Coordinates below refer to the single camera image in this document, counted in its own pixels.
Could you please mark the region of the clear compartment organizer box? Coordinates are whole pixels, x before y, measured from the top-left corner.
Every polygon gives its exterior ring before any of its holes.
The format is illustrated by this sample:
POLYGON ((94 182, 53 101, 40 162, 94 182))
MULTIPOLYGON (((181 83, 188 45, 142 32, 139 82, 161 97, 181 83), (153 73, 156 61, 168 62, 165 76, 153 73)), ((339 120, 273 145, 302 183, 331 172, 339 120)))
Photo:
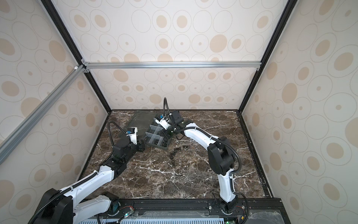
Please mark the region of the clear compartment organizer box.
POLYGON ((135 111, 124 130, 129 131, 130 128, 136 127, 137 143, 145 143, 147 147, 168 150, 172 140, 171 136, 168 133, 164 134, 165 129, 155 121, 160 114, 159 111, 135 111))

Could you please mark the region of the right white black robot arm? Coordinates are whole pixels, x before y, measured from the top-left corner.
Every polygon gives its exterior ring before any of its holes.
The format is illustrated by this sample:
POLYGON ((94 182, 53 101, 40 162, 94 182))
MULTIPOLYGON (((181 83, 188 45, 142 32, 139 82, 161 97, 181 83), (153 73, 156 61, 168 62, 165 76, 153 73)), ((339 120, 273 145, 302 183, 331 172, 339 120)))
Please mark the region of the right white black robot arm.
POLYGON ((207 150, 210 168, 218 175, 219 205, 225 214, 232 213, 238 203, 238 196, 243 194, 236 192, 234 188, 233 177, 241 170, 241 159, 229 139, 212 135, 190 120, 171 124, 162 119, 159 124, 167 130, 168 134, 181 133, 207 150))

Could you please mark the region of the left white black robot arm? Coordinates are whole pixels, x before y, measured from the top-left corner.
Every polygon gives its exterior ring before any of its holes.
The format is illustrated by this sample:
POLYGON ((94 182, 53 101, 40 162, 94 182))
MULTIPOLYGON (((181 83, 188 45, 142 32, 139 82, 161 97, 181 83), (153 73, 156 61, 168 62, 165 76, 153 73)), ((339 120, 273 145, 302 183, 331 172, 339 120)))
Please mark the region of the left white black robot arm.
POLYGON ((42 197, 31 224, 78 224, 92 216, 107 213, 115 216, 122 210, 119 198, 106 192, 91 199, 85 198, 95 190, 120 176, 128 161, 145 150, 145 141, 129 139, 113 145, 112 152, 92 174, 60 190, 50 189, 42 197))

